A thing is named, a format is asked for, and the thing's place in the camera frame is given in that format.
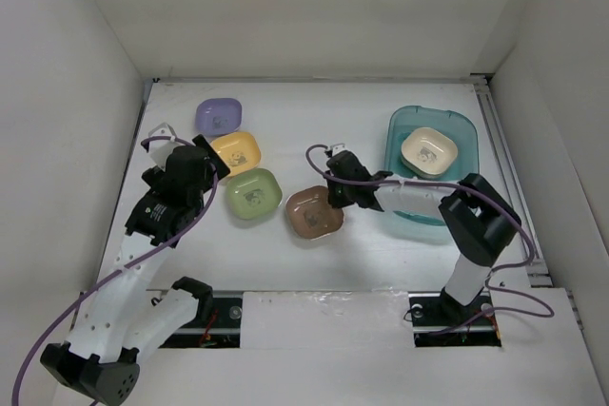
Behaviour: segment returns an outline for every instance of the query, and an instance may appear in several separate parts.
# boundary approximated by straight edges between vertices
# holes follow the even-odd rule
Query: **purple cable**
[[[146,138],[145,140],[142,141],[142,146],[146,146],[148,143],[156,141],[156,140],[172,140],[172,141],[174,141],[176,143],[180,143],[182,145],[189,145],[189,146],[192,145],[191,143],[187,142],[186,140],[181,140],[179,138],[150,137],[150,138]],[[191,222],[187,227],[185,227],[185,229],[182,230],[180,233],[178,233],[174,237],[170,238],[163,244],[159,244],[155,248],[150,249],[148,252],[146,252],[146,254],[139,257],[138,259],[135,259],[134,261],[130,261],[129,263],[126,263],[125,268],[132,268],[133,266],[137,265],[138,263],[147,261],[149,258],[158,254],[166,247],[171,246],[172,244],[174,244],[175,242],[180,240],[186,233],[188,233],[190,231],[190,229],[192,227],[194,227],[203,218],[203,216],[209,210],[209,207],[211,206],[211,203],[213,202],[213,199],[216,196],[216,190],[218,188],[218,175],[215,173],[216,170],[215,170],[214,165],[212,165],[212,167],[213,167],[213,171],[214,171],[213,186],[211,187],[211,193],[209,194],[209,199],[207,200],[207,204],[204,205],[201,213],[199,213],[199,215],[194,219],[194,221]],[[36,355],[36,352],[38,352],[38,349],[40,349],[40,347],[43,345],[43,343],[49,337],[49,335],[53,332],[53,330],[55,330],[59,326],[59,324],[61,322],[63,322],[70,314],[72,314],[76,310],[76,308],[78,308],[86,299],[88,299],[91,295],[93,295],[99,289],[101,289],[106,284],[108,284],[111,280],[113,280],[114,278],[121,275],[121,273],[122,273],[122,270],[115,270],[112,273],[110,273],[109,275],[107,275],[105,278],[103,278],[102,280],[100,280],[99,282],[94,284],[87,292],[85,292],[83,295],[81,295],[78,298],[78,300],[76,300],[73,304],[71,304],[68,307],[68,309],[66,309],[66,311],[64,311],[56,320],[54,320],[53,323],[51,325],[49,325],[49,328],[47,328],[47,330],[45,330],[44,333],[40,336],[40,338],[38,338],[36,340],[36,342],[34,342],[31,349],[29,349],[29,352],[26,355],[26,358],[23,360],[23,363],[21,364],[21,368],[19,368],[19,372],[17,373],[17,378],[15,379],[15,382],[12,386],[11,406],[19,406],[19,393],[21,391],[21,385],[23,384],[23,379],[26,376],[26,371],[28,370],[28,367],[31,364],[31,361],[33,360],[34,356]],[[91,404],[91,406],[93,406],[95,404],[97,404],[96,401],[94,401]]]
[[[524,309],[513,308],[513,307],[510,307],[510,306],[492,306],[492,307],[490,307],[490,308],[488,308],[488,309],[486,309],[484,311],[479,312],[478,314],[476,314],[472,318],[466,320],[464,323],[461,323],[459,325],[455,325],[454,327],[445,328],[445,329],[440,330],[438,332],[430,332],[428,335],[439,336],[439,335],[444,335],[446,333],[454,332],[455,330],[458,330],[458,329],[460,329],[462,327],[465,327],[465,326],[469,325],[470,323],[472,323],[474,320],[477,320],[477,319],[479,319],[481,317],[492,316],[497,311],[509,311],[509,312],[512,312],[512,313],[526,314],[528,316],[534,316],[536,318],[552,318],[552,317],[554,317],[554,315],[555,315],[554,310],[552,309],[552,307],[549,304],[547,304],[543,300],[540,300],[537,297],[534,297],[534,296],[532,296],[530,294],[526,294],[526,293],[518,291],[518,290],[505,289],[505,288],[502,288],[502,287],[495,287],[495,286],[492,286],[492,285],[489,284],[491,276],[494,273],[497,273],[498,271],[505,270],[505,269],[508,269],[508,268],[520,268],[522,266],[526,266],[526,265],[530,264],[535,259],[535,253],[536,253],[535,245],[533,244],[533,240],[531,240],[531,237],[529,237],[529,235],[522,228],[522,226],[518,223],[518,221],[516,221],[512,217],[512,215],[510,215],[507,211],[505,211],[505,209],[503,209],[494,200],[490,199],[489,197],[487,197],[486,195],[482,194],[478,190],[471,189],[471,188],[469,188],[469,187],[467,187],[465,185],[455,184],[455,183],[442,183],[442,182],[435,183],[435,182],[426,182],[426,181],[405,181],[405,182],[401,182],[399,180],[381,180],[381,181],[349,181],[349,180],[343,180],[341,178],[337,178],[336,176],[332,176],[329,173],[325,173],[323,170],[321,170],[318,166],[315,165],[315,163],[311,159],[311,151],[313,151],[314,149],[321,149],[321,148],[322,149],[327,149],[327,146],[326,145],[313,145],[313,146],[310,146],[306,150],[305,156],[306,156],[306,161],[309,163],[309,165],[311,165],[311,167],[316,172],[318,172],[320,175],[322,175],[327,180],[334,181],[335,183],[347,184],[347,185],[388,185],[388,184],[398,184],[398,185],[411,185],[411,186],[415,186],[415,187],[447,187],[447,188],[451,188],[451,189],[456,189],[456,190],[460,190],[460,191],[463,191],[463,192],[467,192],[468,194],[473,195],[473,196],[479,198],[480,200],[482,200],[483,202],[489,204],[490,206],[493,207],[493,209],[495,209],[502,216],[504,216],[510,222],[510,224],[512,224],[512,226],[518,231],[518,233],[521,235],[522,239],[524,240],[524,243],[526,244],[527,251],[528,251],[527,258],[524,261],[519,261],[519,262],[515,262],[515,263],[507,263],[507,264],[499,265],[499,266],[496,266],[496,267],[492,268],[490,273],[489,273],[489,277],[486,280],[486,282],[484,283],[484,285],[486,286],[486,288],[488,290],[493,290],[493,291],[496,291],[496,292],[504,292],[506,294],[518,295],[520,297],[525,297],[526,299],[530,299],[532,301],[535,301],[536,303],[540,304],[541,306],[543,306],[548,311],[547,314],[537,313],[537,312],[534,312],[534,311],[526,311]]]

